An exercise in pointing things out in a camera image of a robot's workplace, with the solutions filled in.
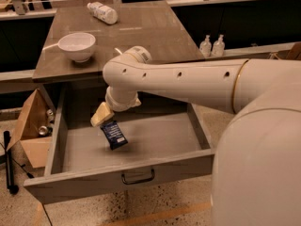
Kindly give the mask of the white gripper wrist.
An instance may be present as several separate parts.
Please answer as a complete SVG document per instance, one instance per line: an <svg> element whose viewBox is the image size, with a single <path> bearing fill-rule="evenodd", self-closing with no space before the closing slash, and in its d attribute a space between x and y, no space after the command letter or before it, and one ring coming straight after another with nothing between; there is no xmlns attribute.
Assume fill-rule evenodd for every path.
<svg viewBox="0 0 301 226"><path fill-rule="evenodd" d="M109 86L106 89L105 102L99 105L90 119L91 125L96 127L111 119L114 116L114 111L122 112L140 105L141 102L136 91Z"/></svg>

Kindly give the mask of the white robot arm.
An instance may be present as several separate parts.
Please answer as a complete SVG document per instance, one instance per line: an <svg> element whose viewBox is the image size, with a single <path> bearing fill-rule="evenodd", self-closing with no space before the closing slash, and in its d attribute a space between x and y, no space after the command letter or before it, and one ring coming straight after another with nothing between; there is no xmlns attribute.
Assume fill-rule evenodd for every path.
<svg viewBox="0 0 301 226"><path fill-rule="evenodd" d="M135 46L103 67L98 126L139 92L232 114L212 172L212 226L301 226L301 61L234 59L154 65Z"/></svg>

